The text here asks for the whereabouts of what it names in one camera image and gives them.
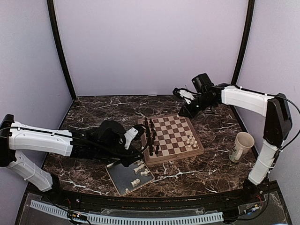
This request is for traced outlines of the metal tray wooden rim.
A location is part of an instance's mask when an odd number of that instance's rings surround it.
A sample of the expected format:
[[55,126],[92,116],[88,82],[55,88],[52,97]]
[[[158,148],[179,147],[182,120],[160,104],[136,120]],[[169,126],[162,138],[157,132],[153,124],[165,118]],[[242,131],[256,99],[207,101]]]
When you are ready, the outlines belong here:
[[155,179],[143,160],[137,160],[128,167],[114,162],[105,168],[119,196],[132,193]]

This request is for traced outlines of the wooden chess board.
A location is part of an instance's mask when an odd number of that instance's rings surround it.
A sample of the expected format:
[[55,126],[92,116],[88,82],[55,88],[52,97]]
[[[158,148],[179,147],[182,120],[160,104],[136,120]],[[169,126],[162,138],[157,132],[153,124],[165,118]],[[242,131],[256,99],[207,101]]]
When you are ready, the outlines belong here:
[[[144,161],[147,165],[169,162],[178,159],[198,156],[204,153],[203,145],[190,121],[187,117],[180,117],[177,114],[169,114],[156,117],[148,117],[154,122],[157,137],[155,144],[159,144],[160,150],[158,156],[149,155],[148,149],[144,153]],[[138,119],[139,124],[144,124],[144,119]],[[193,144],[187,144],[190,132],[193,133],[197,147]]]

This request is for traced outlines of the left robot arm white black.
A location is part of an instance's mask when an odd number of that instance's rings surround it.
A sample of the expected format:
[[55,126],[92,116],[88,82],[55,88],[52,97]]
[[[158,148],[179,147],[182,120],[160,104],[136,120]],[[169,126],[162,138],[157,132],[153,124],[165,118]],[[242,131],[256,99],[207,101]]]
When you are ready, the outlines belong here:
[[5,115],[0,124],[0,166],[11,169],[25,181],[47,192],[55,204],[66,201],[66,193],[61,190],[59,178],[45,172],[24,154],[23,150],[59,154],[71,158],[116,159],[128,167],[143,158],[143,147],[132,146],[143,134],[151,143],[148,125],[137,124],[129,130],[113,120],[104,120],[99,127],[89,130],[51,130],[31,127],[15,121],[12,114]]

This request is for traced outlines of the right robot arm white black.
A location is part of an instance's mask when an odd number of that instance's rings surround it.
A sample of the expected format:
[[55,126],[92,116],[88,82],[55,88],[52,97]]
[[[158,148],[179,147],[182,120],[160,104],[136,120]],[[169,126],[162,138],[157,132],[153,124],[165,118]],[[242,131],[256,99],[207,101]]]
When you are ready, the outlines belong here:
[[228,105],[253,115],[241,120],[254,137],[262,135],[255,165],[247,178],[258,186],[274,168],[280,153],[295,140],[288,139],[293,127],[289,106],[299,108],[283,93],[263,93],[230,83],[214,84],[206,73],[197,75],[191,82],[195,91],[173,89],[173,94],[185,101],[179,116],[191,119],[200,111],[218,105]]

